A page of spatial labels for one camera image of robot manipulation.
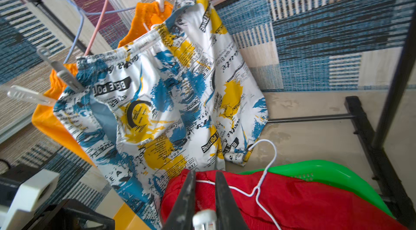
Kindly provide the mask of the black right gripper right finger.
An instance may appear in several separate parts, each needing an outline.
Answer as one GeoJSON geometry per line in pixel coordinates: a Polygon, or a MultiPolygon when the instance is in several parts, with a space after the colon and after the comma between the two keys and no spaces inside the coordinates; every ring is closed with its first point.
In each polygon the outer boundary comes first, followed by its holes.
{"type": "Polygon", "coordinates": [[[219,230],[248,230],[222,171],[216,172],[215,204],[219,230]]]}

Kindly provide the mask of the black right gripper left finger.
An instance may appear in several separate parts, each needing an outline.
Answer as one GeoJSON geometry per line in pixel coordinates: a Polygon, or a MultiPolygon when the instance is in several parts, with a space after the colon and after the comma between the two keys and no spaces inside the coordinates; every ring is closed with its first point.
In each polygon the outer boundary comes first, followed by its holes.
{"type": "Polygon", "coordinates": [[[192,230],[195,214],[196,172],[190,171],[162,230],[192,230]]]}

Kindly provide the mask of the red shorts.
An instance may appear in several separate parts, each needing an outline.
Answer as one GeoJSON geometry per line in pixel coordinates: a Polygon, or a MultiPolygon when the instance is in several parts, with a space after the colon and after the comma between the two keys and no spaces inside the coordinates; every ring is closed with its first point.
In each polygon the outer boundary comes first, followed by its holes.
{"type": "Polygon", "coordinates": [[[262,176],[224,173],[252,230],[403,230],[405,226],[352,192],[318,182],[267,174],[259,203],[249,197],[262,176]]]}

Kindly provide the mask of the white plastic hanger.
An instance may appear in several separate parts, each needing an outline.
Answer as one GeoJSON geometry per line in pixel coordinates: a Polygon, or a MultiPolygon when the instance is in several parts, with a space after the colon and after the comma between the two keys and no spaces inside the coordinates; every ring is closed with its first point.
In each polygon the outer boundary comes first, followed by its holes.
{"type": "Polygon", "coordinates": [[[244,192],[243,190],[241,190],[241,189],[239,189],[239,188],[237,188],[237,187],[234,187],[234,186],[229,186],[229,185],[225,185],[228,189],[231,189],[231,190],[234,190],[234,191],[237,191],[237,192],[239,192],[240,194],[243,194],[244,196],[246,196],[246,197],[253,197],[254,195],[255,195],[255,193],[256,193],[256,196],[255,196],[255,202],[257,203],[257,205],[258,205],[258,207],[264,212],[264,213],[266,213],[267,214],[267,216],[273,221],[273,223],[275,224],[275,226],[277,227],[277,229],[278,230],[281,230],[281,227],[280,227],[280,225],[278,224],[278,222],[277,222],[277,220],[274,218],[274,216],[263,206],[263,205],[261,205],[261,203],[260,203],[260,201],[259,201],[259,197],[260,197],[260,194],[261,194],[261,185],[262,185],[262,183],[263,183],[263,181],[264,181],[264,179],[265,179],[265,177],[266,177],[266,175],[267,175],[267,173],[268,173],[268,169],[271,167],[271,165],[274,163],[274,161],[276,160],[276,157],[277,157],[277,149],[276,149],[276,147],[274,146],[274,144],[273,144],[273,142],[272,141],[270,141],[270,140],[267,140],[267,139],[262,139],[262,140],[258,140],[256,143],[254,143],[251,147],[249,147],[249,149],[248,150],[253,150],[254,149],[254,147],[256,146],[256,145],[258,145],[259,143],[261,143],[261,142],[267,142],[267,143],[270,143],[271,145],[272,145],[272,147],[273,147],[273,149],[274,149],[274,157],[273,157],[273,159],[272,159],[272,161],[271,162],[269,162],[269,164],[267,165],[267,167],[265,168],[265,170],[263,171],[263,174],[262,174],[262,176],[261,176],[261,178],[259,179],[259,182],[258,182],[258,184],[253,188],[253,190],[252,190],[252,192],[250,193],[250,194],[248,194],[248,193],[246,193],[246,192],[244,192]]]}

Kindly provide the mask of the white blue patterned shorts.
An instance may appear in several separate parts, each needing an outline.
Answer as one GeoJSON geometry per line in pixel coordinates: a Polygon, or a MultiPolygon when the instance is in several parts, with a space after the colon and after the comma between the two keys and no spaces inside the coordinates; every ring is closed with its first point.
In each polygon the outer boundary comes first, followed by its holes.
{"type": "Polygon", "coordinates": [[[66,88],[54,116],[130,209],[162,227],[161,200],[184,169],[245,165],[268,121],[265,98],[210,0],[176,0],[122,48],[77,59],[110,66],[66,88]]]}

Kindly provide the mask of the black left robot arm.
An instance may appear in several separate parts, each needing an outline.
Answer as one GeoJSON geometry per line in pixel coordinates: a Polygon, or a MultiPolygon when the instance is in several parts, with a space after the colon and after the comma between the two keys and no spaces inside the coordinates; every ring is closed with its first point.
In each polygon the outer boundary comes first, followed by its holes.
{"type": "Polygon", "coordinates": [[[2,230],[114,230],[115,221],[75,199],[37,210],[52,196],[59,174],[26,165],[1,174],[2,230]],[[93,222],[87,227],[86,222],[93,222]]]}

